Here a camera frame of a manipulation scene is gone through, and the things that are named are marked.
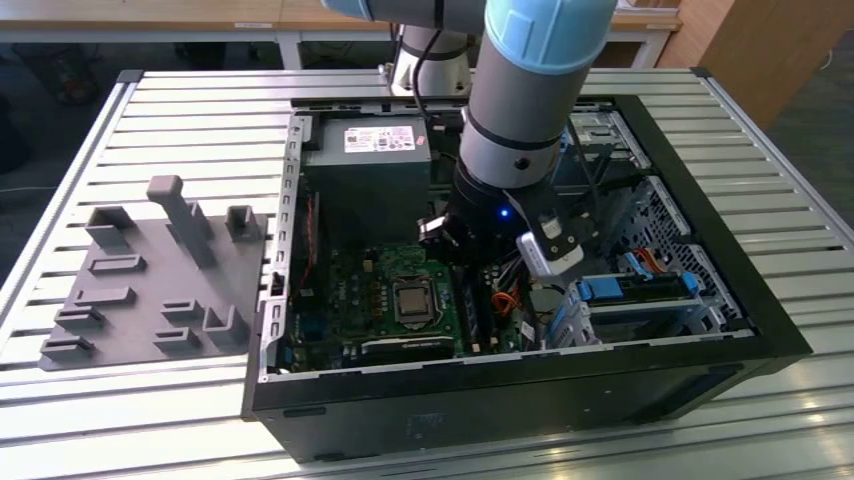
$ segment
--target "sticker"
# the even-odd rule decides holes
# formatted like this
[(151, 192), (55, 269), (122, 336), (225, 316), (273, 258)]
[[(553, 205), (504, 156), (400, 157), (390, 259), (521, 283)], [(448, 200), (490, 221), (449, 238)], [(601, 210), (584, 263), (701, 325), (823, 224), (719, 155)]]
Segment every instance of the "sticker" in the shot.
[(350, 128), (345, 132), (346, 153), (404, 152), (416, 150), (413, 127)]
[(522, 335), (532, 342), (534, 341), (534, 327), (528, 322), (522, 322)]
[(273, 23), (235, 23), (235, 28), (273, 28)]

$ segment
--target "red cable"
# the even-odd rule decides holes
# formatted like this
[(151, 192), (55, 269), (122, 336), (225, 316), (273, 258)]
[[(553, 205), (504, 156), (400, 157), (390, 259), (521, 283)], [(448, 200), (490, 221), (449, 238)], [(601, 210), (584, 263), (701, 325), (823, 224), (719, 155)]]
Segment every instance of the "red cable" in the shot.
[(648, 267), (650, 267), (650, 270), (653, 270), (653, 272), (665, 273), (665, 270), (662, 270), (662, 267), (658, 265), (658, 262), (656, 261), (656, 257), (653, 257), (653, 254), (648, 249), (637, 248), (633, 250), (633, 253), (641, 256), (641, 258), (644, 259), (644, 262), (648, 264)]
[(309, 266), (306, 267), (306, 273), (304, 274), (304, 278), (300, 281), (300, 289), (298, 289), (298, 295), (300, 292), (304, 290), (304, 287), (306, 286), (306, 282), (309, 281), (309, 275), (312, 274), (312, 267), (314, 266), (314, 258), (316, 258), (316, 240), (314, 240), (314, 235), (313, 235), (313, 231), (314, 231), (314, 216), (316, 216), (316, 209), (314, 209), (314, 202), (313, 202), (313, 198), (309, 197), (309, 222), (308, 222), (308, 226), (309, 226)]

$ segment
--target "wooden cabinet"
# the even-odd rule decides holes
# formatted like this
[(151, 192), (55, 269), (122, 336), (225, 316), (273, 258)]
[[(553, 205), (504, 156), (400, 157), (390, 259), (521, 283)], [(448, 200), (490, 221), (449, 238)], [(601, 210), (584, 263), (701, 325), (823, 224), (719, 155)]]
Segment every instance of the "wooden cabinet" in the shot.
[(854, 24), (853, 0), (683, 0), (660, 67), (707, 67), (768, 128)]

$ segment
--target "blue latch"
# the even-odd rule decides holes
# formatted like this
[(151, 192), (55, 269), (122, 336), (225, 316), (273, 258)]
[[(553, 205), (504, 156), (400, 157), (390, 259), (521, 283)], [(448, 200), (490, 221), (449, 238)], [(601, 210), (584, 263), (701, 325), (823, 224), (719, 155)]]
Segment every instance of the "blue latch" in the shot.
[(549, 325), (549, 332), (546, 333), (548, 337), (550, 337), (556, 333), (558, 326), (564, 322), (564, 317), (566, 317), (566, 308), (561, 307), (561, 310), (558, 310), (556, 318), (552, 320), (552, 324)]
[(629, 265), (632, 265), (633, 270), (636, 271), (636, 273), (641, 276), (644, 276), (644, 278), (646, 278), (648, 280), (653, 280), (653, 274), (648, 271), (646, 268), (644, 268), (641, 266), (641, 262), (638, 262), (638, 258), (636, 257), (634, 253), (628, 253), (625, 255), (626, 257), (626, 261), (629, 261)]
[(685, 282), (685, 286), (688, 287), (692, 295), (697, 296), (700, 293), (700, 282), (697, 281), (697, 276), (692, 272), (685, 272), (683, 274), (683, 281)]
[(588, 278), (582, 283), (589, 285), (593, 298), (597, 300), (624, 298), (624, 289), (614, 277)]
[(590, 291), (590, 285), (586, 280), (578, 282), (578, 294), (582, 296), (584, 301), (593, 299), (593, 292)]

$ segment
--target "aluminum rail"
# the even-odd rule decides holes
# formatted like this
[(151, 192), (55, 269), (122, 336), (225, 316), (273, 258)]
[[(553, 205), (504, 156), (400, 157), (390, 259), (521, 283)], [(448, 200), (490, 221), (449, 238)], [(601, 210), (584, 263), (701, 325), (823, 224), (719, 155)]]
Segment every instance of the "aluminum rail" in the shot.
[(584, 93), (641, 96), (816, 354), (685, 418), (301, 466), (265, 427), (238, 418), (246, 356), (38, 369), (39, 347), (86, 256), (82, 225), (94, 206), (122, 204), (134, 218), (161, 217), (146, 203), (146, 184), (153, 175), (178, 174), (207, 214), (249, 204), (276, 224), (289, 100), (386, 92), (372, 71), (151, 72), (118, 85), (0, 293), (0, 477), (851, 475), (852, 230), (720, 85), (688, 70), (598, 70)]

